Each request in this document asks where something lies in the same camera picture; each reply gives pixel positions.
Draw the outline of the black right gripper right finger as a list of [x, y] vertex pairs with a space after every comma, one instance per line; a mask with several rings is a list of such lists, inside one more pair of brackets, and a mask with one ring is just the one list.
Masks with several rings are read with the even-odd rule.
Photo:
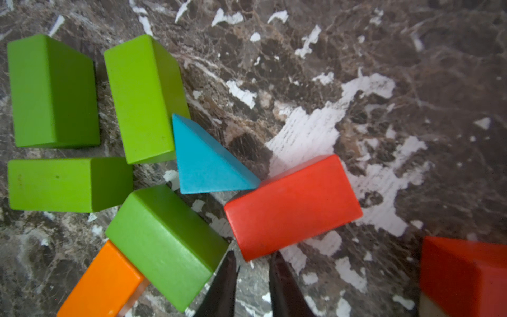
[[269, 261], [269, 291], [273, 317], [315, 317], [280, 251]]

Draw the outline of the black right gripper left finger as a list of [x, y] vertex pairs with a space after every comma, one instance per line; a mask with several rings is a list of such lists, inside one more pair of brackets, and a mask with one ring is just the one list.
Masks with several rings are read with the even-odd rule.
[[233, 317], [238, 273], [235, 253], [228, 251], [210, 289], [194, 316]]

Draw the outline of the red block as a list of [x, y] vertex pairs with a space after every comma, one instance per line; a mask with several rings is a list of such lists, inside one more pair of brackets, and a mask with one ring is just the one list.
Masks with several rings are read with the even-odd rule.
[[247, 262], [363, 216], [337, 155], [278, 174], [228, 202], [224, 211]]
[[506, 316], [506, 245], [427, 236], [420, 288], [448, 316]]

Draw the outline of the teal triangle block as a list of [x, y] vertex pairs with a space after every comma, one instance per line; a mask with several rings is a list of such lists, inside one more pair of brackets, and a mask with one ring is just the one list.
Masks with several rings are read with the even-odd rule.
[[261, 180], [198, 123], [172, 115], [182, 194], [254, 190]]

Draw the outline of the tan block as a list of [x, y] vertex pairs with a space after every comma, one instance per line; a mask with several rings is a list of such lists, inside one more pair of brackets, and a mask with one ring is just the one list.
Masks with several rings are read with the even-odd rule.
[[418, 307], [419, 317], [448, 317], [448, 315], [424, 293], [421, 293]]

